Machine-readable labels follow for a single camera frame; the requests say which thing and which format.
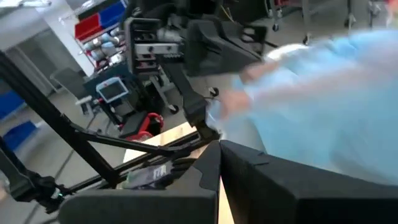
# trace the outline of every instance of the blue storage box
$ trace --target blue storage box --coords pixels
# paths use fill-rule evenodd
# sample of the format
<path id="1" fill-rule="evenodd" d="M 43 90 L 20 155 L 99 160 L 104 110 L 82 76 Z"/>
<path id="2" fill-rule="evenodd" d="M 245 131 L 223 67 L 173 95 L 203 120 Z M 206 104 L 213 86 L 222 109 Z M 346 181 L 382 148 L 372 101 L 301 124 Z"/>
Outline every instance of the blue storage box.
<path id="1" fill-rule="evenodd" d="M 0 95 L 0 120 L 18 109 L 25 101 L 14 91 Z"/>
<path id="2" fill-rule="evenodd" d="M 12 128 L 2 138 L 10 150 L 15 151 L 35 130 L 36 125 L 28 121 Z"/>
<path id="3" fill-rule="evenodd" d="M 117 2 L 110 7 L 99 12 L 99 23 L 103 29 L 109 28 L 115 24 L 117 24 L 123 13 L 124 13 L 124 5 L 122 2 Z"/>

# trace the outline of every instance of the black metal frame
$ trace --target black metal frame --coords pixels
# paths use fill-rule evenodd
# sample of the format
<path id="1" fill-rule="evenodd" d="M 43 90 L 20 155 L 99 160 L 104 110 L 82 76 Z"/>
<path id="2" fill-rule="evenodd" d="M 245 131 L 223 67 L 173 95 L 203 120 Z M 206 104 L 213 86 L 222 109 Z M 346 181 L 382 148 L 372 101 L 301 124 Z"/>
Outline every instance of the black metal frame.
<path id="1" fill-rule="evenodd" d="M 118 183 L 122 182 L 127 175 L 129 169 L 139 169 L 142 165 L 150 166 L 159 162 L 170 159 L 173 155 L 180 153 L 190 153 L 199 147 L 210 143 L 214 139 L 218 139 L 218 135 L 201 123 L 197 125 L 197 131 L 177 139 L 165 146 L 152 146 L 141 142 L 130 142 L 123 139 L 112 138 L 100 135 L 95 132 L 87 131 L 82 127 L 72 123 L 64 114 L 51 104 L 41 91 L 6 57 L 0 52 L 0 78 L 2 78 L 18 95 L 23 98 L 29 105 L 53 130 L 66 141 L 80 157 L 82 157 L 97 173 L 88 180 L 76 184 L 69 188 L 64 188 L 63 197 L 72 195 L 79 190 L 88 188 L 92 185 L 94 189 L 113 189 Z M 142 152 L 148 152 L 129 162 L 113 168 L 88 142 L 98 142 L 111 146 L 123 147 Z M 29 195 L 26 190 L 27 186 L 17 186 L 15 191 L 19 193 L 21 200 L 31 201 L 36 198 Z M 47 209 L 47 213 L 54 212 L 58 206 L 51 206 Z"/>

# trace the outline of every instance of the person's hand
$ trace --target person's hand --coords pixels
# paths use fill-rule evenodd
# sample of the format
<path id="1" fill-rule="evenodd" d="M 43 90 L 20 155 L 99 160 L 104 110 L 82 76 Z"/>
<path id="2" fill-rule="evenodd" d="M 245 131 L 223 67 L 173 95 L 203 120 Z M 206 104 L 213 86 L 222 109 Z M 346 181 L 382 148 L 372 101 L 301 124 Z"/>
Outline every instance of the person's hand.
<path id="1" fill-rule="evenodd" d="M 250 108 L 251 99 L 244 91 L 228 90 L 220 94 L 221 119 Z"/>
<path id="2" fill-rule="evenodd" d="M 249 83 L 258 78 L 261 78 L 267 72 L 271 72 L 278 67 L 277 62 L 259 62 L 248 65 L 245 69 L 243 69 L 240 77 L 243 83 Z"/>

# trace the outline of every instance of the wooden board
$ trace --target wooden board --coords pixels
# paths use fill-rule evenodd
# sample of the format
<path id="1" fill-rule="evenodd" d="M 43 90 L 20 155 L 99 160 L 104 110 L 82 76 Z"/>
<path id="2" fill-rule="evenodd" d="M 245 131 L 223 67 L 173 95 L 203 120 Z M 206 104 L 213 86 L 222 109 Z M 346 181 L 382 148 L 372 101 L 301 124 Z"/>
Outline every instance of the wooden board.
<path id="1" fill-rule="evenodd" d="M 160 135 L 154 136 L 153 138 L 150 138 L 144 143 L 150 144 L 153 146 L 163 146 L 167 143 L 170 143 L 180 137 L 186 136 L 188 134 L 191 134 L 195 132 L 196 129 L 191 127 L 188 123 L 183 123 L 173 129 L 170 129 Z M 193 151 L 191 156 L 192 157 L 199 157 L 202 152 L 206 149 L 207 146 L 203 146 L 196 151 Z M 126 149 L 126 154 L 124 155 L 123 162 L 130 161 L 131 159 L 134 159 L 138 156 L 141 156 L 145 154 L 144 152 L 139 152 L 135 150 L 130 150 Z M 220 179 L 220 203 L 219 203 L 219 209 L 218 209 L 218 223 L 219 224 L 233 224 L 233 218 L 232 218 L 232 213 L 231 209 L 229 208 L 229 203 L 228 199 L 225 194 L 225 189 L 223 182 Z"/>

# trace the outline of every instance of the black plastic part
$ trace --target black plastic part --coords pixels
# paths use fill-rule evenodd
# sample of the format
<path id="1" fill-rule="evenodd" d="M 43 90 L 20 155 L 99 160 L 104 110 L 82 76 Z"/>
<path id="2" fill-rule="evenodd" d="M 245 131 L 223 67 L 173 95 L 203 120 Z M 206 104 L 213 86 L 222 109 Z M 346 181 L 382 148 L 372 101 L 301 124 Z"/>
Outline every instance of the black plastic part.
<path id="1" fill-rule="evenodd" d="M 187 28 L 185 46 L 185 66 L 190 77 L 206 76 L 219 73 L 238 72 L 246 65 L 261 60 L 247 44 L 238 37 L 242 27 L 223 23 L 226 35 L 233 34 L 227 40 L 222 39 L 220 29 L 213 21 L 190 21 Z"/>
<path id="2" fill-rule="evenodd" d="M 80 223 L 217 223 L 221 150 L 212 142 L 167 190 L 87 191 L 66 200 L 58 220 Z"/>
<path id="3" fill-rule="evenodd" d="M 148 115 L 148 112 L 146 112 L 146 111 L 141 111 L 141 112 L 131 115 L 127 119 L 126 123 L 124 124 L 122 131 L 119 135 L 119 138 L 124 139 L 129 136 L 138 134 L 138 132 L 141 128 L 141 125 L 144 122 L 147 115 Z"/>
<path id="4" fill-rule="evenodd" d="M 221 141 L 235 223 L 397 223 L 398 187 L 378 185 Z"/>

